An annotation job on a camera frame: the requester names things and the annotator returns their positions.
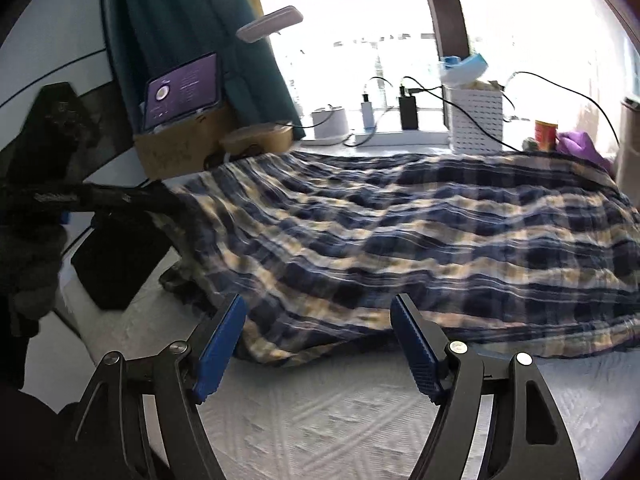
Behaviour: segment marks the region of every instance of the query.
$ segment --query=white circle on purple box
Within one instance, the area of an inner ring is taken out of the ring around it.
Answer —
[[[169,85],[162,85],[156,92],[156,101],[162,101],[169,95]]]

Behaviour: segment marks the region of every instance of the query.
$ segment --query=blue rubber pad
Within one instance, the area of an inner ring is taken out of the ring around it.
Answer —
[[[434,404],[441,403],[445,391],[438,378],[437,361],[421,330],[398,298],[391,302],[390,314],[391,326],[409,363],[418,391],[428,396]]]
[[[205,348],[198,362],[198,381],[193,388],[197,404],[203,403],[220,386],[222,375],[242,333],[246,312],[246,304],[237,296]]]

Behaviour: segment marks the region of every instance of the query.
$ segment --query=white basket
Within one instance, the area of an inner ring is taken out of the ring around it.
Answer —
[[[447,88],[447,99],[472,116],[484,130],[502,140],[502,93]],[[454,153],[495,153],[502,145],[482,133],[460,110],[449,106],[449,131]]]

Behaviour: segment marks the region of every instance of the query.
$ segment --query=mattress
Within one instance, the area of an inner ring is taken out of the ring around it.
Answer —
[[[199,314],[158,285],[170,251],[123,313],[100,311],[68,264],[63,296],[98,362],[108,351],[152,355],[186,338]],[[583,480],[609,469],[640,420],[640,349],[536,361],[567,427]],[[463,478],[477,477],[492,400],[483,397]],[[406,479],[437,408],[418,393],[404,356],[334,356],[295,368],[232,360],[199,407],[228,480]],[[153,397],[145,397],[152,447],[164,450]]]

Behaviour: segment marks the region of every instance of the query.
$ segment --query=red can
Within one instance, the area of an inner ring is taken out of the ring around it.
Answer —
[[[556,135],[558,125],[536,121],[536,142],[542,152],[554,152],[556,150]]]

